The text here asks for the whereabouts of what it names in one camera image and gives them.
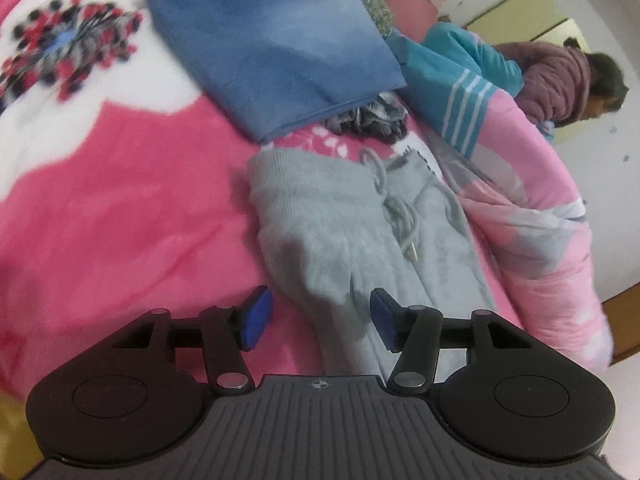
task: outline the person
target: person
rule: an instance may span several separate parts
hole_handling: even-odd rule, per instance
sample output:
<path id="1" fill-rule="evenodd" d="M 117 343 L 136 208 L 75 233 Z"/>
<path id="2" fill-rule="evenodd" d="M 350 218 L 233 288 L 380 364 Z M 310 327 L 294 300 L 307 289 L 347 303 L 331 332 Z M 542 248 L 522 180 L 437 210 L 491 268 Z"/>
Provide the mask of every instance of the person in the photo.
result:
<path id="1" fill-rule="evenodd" d="M 522 70 L 524 86 L 515 101 L 539 128 L 596 119 L 620 110 L 625 101 L 628 87 L 616 61 L 583 52 L 575 38 L 564 46 L 529 41 L 494 48 Z"/>

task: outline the crosshair logo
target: crosshair logo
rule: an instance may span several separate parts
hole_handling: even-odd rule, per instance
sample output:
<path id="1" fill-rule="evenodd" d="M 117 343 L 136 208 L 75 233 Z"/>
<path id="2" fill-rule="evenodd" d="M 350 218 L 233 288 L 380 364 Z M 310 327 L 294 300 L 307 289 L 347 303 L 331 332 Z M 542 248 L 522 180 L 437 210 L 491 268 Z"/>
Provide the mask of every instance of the crosshair logo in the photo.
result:
<path id="1" fill-rule="evenodd" d="M 316 390 L 324 390 L 327 386 L 329 386 L 329 383 L 327 381 L 325 381 L 324 379 L 316 379 L 315 381 L 313 381 L 311 383 L 311 385 Z"/>

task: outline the maroon jacket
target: maroon jacket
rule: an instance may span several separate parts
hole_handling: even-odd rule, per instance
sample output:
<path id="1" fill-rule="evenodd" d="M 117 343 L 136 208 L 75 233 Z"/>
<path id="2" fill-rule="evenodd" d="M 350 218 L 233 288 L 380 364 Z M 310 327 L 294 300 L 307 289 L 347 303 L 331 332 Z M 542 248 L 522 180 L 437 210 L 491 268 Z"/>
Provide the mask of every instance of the maroon jacket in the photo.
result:
<path id="1" fill-rule="evenodd" d="M 515 101 L 530 122 L 575 121 L 584 112 L 591 69 L 581 50 L 543 41 L 504 43 L 495 49 L 522 70 L 524 88 Z"/>

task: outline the yellow surface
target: yellow surface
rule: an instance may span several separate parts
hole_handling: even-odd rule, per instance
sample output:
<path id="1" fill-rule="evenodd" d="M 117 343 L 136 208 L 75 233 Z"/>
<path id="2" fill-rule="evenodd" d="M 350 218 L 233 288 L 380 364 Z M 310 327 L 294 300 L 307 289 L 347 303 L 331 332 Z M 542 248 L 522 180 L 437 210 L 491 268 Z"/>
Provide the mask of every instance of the yellow surface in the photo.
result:
<path id="1" fill-rule="evenodd" d="M 589 51 L 589 45 L 587 44 L 587 40 L 584 39 L 584 34 L 578 27 L 578 24 L 575 23 L 575 20 L 571 18 L 536 38 L 536 41 L 547 41 L 556 45 L 563 45 L 564 40 L 567 38 L 575 38 L 585 52 Z"/>
<path id="2" fill-rule="evenodd" d="M 24 416 L 24 404 L 0 394 L 0 472 L 18 480 L 42 460 Z"/>
<path id="3" fill-rule="evenodd" d="M 553 0 L 506 0 L 468 25 L 489 44 L 531 41 L 564 22 Z"/>
<path id="4" fill-rule="evenodd" d="M 549 43 L 562 45 L 567 38 L 575 38 L 583 50 L 589 51 L 589 45 L 584 39 L 584 35 L 580 31 L 580 28 L 578 28 L 578 24 L 572 19 L 562 22 L 557 27 L 537 38 L 536 41 L 548 41 Z M 582 133 L 585 124 L 585 121 L 581 121 L 565 126 L 564 128 L 556 128 L 555 144 L 562 144 L 568 140 L 575 139 L 575 137 Z"/>

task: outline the gray sweatpants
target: gray sweatpants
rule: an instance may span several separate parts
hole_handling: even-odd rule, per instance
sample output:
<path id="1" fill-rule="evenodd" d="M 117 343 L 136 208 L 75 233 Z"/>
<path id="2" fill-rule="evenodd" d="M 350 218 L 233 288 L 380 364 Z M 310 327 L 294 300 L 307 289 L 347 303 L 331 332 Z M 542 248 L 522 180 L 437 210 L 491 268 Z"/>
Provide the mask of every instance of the gray sweatpants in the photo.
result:
<path id="1" fill-rule="evenodd" d="M 374 288 L 446 317 L 494 309 L 464 212 L 417 153 L 357 164 L 273 149 L 249 170 L 267 268 L 315 325 L 327 374 L 391 373 L 398 356 L 369 316 Z M 464 364 L 464 351 L 441 352 L 437 380 Z"/>

